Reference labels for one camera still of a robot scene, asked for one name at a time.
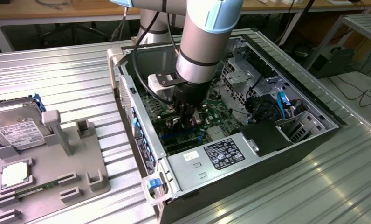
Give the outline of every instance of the robotic arm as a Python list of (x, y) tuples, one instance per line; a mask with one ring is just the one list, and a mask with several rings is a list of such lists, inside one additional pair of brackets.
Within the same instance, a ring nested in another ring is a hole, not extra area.
[[(154, 11), (185, 15), (176, 61), (176, 75), (184, 82), (174, 86), (173, 104), (181, 119), (189, 119), (205, 98), (232, 28), (238, 20), (242, 0), (110, 1), (142, 9), (142, 31), (146, 30)], [(156, 18), (157, 23), (150, 27), (150, 33), (164, 32), (164, 13)]]

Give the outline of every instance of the white sticker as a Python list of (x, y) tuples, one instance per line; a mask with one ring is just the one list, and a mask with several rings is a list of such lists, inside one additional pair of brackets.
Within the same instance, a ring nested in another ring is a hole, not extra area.
[(189, 161), (189, 160), (197, 158), (198, 154), (197, 154), (197, 151), (192, 151), (189, 153), (185, 153), (182, 156), (184, 156), (185, 161)]
[(0, 134), (14, 147), (42, 140), (42, 135), (33, 121), (26, 121), (10, 126), (0, 127)]

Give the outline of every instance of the metal bracket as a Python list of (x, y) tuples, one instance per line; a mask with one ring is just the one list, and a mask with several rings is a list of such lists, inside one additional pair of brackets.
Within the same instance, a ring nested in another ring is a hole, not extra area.
[(156, 79), (162, 87), (169, 87), (186, 82), (176, 72), (166, 73), (165, 71), (161, 71), (156, 73)]

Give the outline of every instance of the motherboard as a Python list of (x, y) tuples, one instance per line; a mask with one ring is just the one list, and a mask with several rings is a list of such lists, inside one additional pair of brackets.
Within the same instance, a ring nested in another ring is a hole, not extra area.
[(176, 133), (170, 131), (168, 125), (177, 118), (173, 107), (160, 103), (145, 93), (140, 97), (168, 155), (229, 136), (233, 129), (241, 126), (213, 87), (208, 91), (206, 99), (198, 110), (202, 124)]

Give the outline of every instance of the floor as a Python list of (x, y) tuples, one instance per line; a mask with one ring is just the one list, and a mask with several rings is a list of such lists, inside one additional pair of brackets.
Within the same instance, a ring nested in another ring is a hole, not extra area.
[[(272, 14), (269, 19), (265, 20), (262, 15), (244, 15), (240, 18), (236, 28), (250, 28), (256, 27), (258, 30), (264, 31), (264, 34), (268, 37), (278, 36), (277, 27), (280, 25), (278, 16)], [(138, 31), (138, 20), (128, 21), (128, 31), (121, 39), (129, 39), (130, 36), (136, 36)], [(117, 27), (117, 21), (102, 21), (96, 22), (96, 29), (105, 33), (108, 37), (110, 36), (114, 28)], [(54, 29), (53, 24), (40, 25), (41, 32), (49, 32)], [(37, 31), (34, 25), (20, 25), (20, 26), (4, 26), (4, 33), (12, 43), (14, 50), (29, 50), (50, 47), (62, 47), (72, 45), (70, 31), (66, 30), (61, 33), (54, 34), (46, 38), (46, 42), (40, 41), (37, 38)], [(181, 29), (173, 28), (173, 35), (180, 34)], [(102, 37), (90, 34), (82, 30), (77, 31), (78, 43), (77, 44), (89, 44), (104, 42)]]

